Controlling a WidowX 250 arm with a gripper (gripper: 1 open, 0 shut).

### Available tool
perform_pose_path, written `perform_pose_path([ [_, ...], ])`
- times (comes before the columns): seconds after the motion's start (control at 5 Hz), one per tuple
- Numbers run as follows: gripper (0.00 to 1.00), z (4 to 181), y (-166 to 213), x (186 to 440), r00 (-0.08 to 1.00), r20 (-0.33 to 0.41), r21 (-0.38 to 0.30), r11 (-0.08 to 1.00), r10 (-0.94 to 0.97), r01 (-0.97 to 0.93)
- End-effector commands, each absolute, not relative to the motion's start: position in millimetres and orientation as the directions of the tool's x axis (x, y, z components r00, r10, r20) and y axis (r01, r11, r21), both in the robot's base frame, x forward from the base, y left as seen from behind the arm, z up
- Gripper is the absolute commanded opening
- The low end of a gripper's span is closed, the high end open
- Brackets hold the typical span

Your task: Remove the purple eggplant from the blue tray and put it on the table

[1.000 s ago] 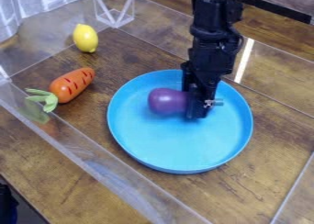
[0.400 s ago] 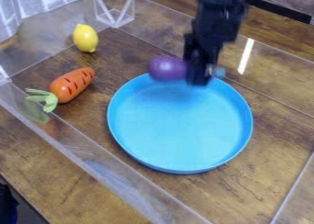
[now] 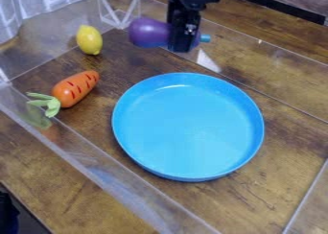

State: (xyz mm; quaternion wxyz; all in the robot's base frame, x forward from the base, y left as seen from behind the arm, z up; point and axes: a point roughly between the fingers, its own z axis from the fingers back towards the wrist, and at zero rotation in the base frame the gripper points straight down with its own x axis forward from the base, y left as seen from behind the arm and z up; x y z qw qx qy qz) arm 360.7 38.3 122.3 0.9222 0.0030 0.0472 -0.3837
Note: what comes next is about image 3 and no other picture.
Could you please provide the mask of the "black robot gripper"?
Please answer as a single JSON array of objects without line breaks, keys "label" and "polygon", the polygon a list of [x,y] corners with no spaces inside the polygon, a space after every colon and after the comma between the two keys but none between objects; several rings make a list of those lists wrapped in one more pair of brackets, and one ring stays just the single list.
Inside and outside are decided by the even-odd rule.
[{"label": "black robot gripper", "polygon": [[199,44],[200,20],[197,11],[203,10],[209,3],[220,0],[169,0],[167,10],[167,23],[171,26],[168,49],[176,53],[188,53]]}]

